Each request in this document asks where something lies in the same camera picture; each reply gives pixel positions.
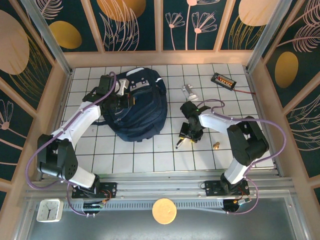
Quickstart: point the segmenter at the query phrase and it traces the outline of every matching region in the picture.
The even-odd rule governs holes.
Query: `navy blue backpack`
[[[124,93],[133,95],[135,104],[130,108],[109,112],[103,115],[105,121],[94,124],[108,124],[126,142],[141,142],[159,134],[168,111],[167,90],[160,75],[155,70],[138,67],[120,73],[116,78],[129,81]]]

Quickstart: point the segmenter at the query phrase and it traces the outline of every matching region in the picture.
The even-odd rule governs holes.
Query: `grid floor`
[[[68,94],[62,123],[79,108],[82,98],[99,85],[100,76],[114,71],[116,74],[134,69],[136,66],[85,67],[76,68]],[[184,84],[191,84],[199,96],[198,102],[206,99],[220,99],[224,108],[217,112],[241,118],[248,115],[258,118],[251,94],[229,91],[211,82],[215,72],[236,81],[235,88],[249,91],[249,85],[240,64],[188,64],[143,66],[156,70],[162,76],[167,88],[168,114],[159,135],[142,142],[125,142],[108,125],[92,125],[77,143],[75,153],[79,165],[96,174],[193,171],[226,169],[233,159],[229,138],[212,129],[204,129],[198,143],[185,141],[180,148],[175,146],[179,132],[186,122],[180,111],[186,98],[181,90]],[[216,106],[216,102],[206,102]],[[213,144],[220,142],[218,150]],[[257,164],[257,168],[274,168],[273,161]]]

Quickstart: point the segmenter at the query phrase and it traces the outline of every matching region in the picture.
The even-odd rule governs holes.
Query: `mounting plate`
[[[111,198],[114,199],[117,193],[117,183],[116,182],[100,182],[101,191],[105,191],[108,196],[109,192],[111,193]],[[73,199],[89,199],[92,197],[88,197],[84,194],[83,191],[79,190],[77,187],[72,191],[72,198]],[[106,196],[103,192],[98,193],[94,196],[95,199],[105,199]]]
[[[212,196],[241,196],[242,192],[238,190],[238,188],[241,188],[242,191],[250,195],[250,190],[248,186],[248,182],[243,180],[240,185],[237,186],[236,190],[231,193],[227,194],[224,189],[221,186],[221,181],[220,180],[215,180],[215,181],[205,181],[204,182],[204,188],[205,188],[205,194],[207,197],[212,197]]]

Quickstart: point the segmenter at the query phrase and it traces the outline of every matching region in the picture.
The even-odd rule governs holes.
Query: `round cookie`
[[[160,224],[170,224],[177,215],[176,205],[167,198],[157,200],[152,207],[152,215]]]

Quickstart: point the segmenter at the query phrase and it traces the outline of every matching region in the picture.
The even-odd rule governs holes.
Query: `brass nut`
[[[220,142],[217,141],[215,144],[213,144],[213,149],[214,150],[219,149],[219,145],[220,145]]]

